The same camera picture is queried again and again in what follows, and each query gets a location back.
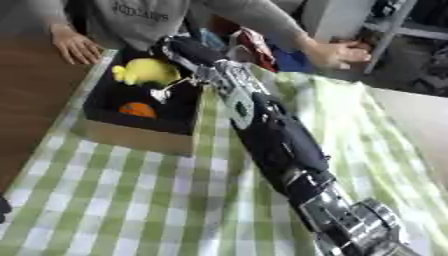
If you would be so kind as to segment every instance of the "green checkered tablecloth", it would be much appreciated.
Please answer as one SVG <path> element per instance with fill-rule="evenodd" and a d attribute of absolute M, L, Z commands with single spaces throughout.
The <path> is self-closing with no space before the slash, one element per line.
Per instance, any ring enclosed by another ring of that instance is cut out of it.
<path fill-rule="evenodd" d="M 320 255 L 210 90 L 190 158 L 76 135 L 82 103 L 113 54 L 93 68 L 9 189 L 13 212 L 0 225 L 0 255 Z M 254 73 L 298 112 L 351 198 L 385 202 L 402 217 L 412 248 L 448 255 L 447 192 L 367 87 Z"/>

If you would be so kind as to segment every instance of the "orange toy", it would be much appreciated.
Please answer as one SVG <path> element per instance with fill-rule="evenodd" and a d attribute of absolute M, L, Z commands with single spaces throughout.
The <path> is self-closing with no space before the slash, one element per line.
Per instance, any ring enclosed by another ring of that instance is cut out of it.
<path fill-rule="evenodd" d="M 120 107 L 120 113 L 133 116 L 156 118 L 154 109 L 151 108 L 148 104 L 140 102 L 130 102 L 123 105 L 122 107 Z"/>

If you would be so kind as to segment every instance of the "robotic arm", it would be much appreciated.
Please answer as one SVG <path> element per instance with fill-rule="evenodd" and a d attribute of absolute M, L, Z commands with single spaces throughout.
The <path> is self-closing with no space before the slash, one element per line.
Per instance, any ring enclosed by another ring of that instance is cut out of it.
<path fill-rule="evenodd" d="M 417 255 L 399 242 L 398 217 L 374 199 L 350 204 L 328 171 L 329 157 L 281 102 L 240 63 L 187 37 L 152 49 L 210 84 L 231 124 L 272 187 L 288 198 L 327 256 Z"/>

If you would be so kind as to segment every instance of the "yellow object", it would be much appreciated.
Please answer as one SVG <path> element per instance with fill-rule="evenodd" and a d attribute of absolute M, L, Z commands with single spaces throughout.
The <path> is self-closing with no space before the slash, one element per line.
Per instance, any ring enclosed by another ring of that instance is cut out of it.
<path fill-rule="evenodd" d="M 130 102 L 120 107 L 120 112 L 127 115 L 156 118 L 156 113 L 148 104 Z"/>
<path fill-rule="evenodd" d="M 181 79 L 179 70 L 174 65 L 150 58 L 132 60 L 126 67 L 114 66 L 112 73 L 117 82 L 124 82 L 127 85 L 158 82 L 167 86 Z"/>

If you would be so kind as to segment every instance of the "yellow toy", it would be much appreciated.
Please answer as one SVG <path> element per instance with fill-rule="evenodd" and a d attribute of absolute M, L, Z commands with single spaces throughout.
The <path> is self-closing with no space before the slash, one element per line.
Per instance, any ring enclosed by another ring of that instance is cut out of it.
<path fill-rule="evenodd" d="M 179 70 L 174 65 L 150 58 L 132 60 L 126 67 L 114 66 L 112 73 L 117 82 L 124 82 L 126 85 L 157 82 L 167 86 L 181 79 Z"/>

